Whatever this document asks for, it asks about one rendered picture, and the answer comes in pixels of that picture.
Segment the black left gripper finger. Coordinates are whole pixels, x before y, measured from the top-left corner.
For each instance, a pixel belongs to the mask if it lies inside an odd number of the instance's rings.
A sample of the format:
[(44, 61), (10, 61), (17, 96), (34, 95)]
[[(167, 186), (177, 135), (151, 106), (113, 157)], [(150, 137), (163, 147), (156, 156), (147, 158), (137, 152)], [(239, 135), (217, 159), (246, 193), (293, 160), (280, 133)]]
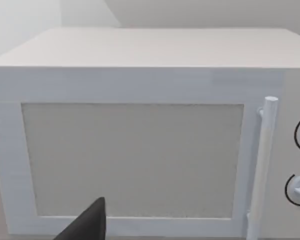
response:
[(99, 197), (53, 240), (106, 240), (106, 199)]

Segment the pale microwave door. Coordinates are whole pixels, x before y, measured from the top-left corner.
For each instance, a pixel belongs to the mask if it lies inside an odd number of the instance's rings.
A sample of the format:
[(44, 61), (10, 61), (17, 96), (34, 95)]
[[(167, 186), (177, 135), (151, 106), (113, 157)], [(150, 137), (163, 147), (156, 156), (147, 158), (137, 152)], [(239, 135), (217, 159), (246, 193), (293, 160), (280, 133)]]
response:
[(105, 196), (116, 237), (242, 237), (258, 107), (284, 71), (0, 66), (11, 235), (56, 235)]

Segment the pale microwave oven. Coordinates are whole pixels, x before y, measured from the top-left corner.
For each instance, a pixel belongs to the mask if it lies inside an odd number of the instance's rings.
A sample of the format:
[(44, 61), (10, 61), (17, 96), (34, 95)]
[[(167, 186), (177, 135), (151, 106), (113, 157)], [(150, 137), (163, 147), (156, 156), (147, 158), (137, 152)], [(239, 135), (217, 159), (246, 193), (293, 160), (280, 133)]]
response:
[[(0, 67), (263, 68), (283, 70), (258, 240), (300, 239), (300, 207), (285, 196), (300, 175), (300, 35), (285, 29), (51, 29), (0, 56)], [(248, 228), (262, 118), (250, 167)]]

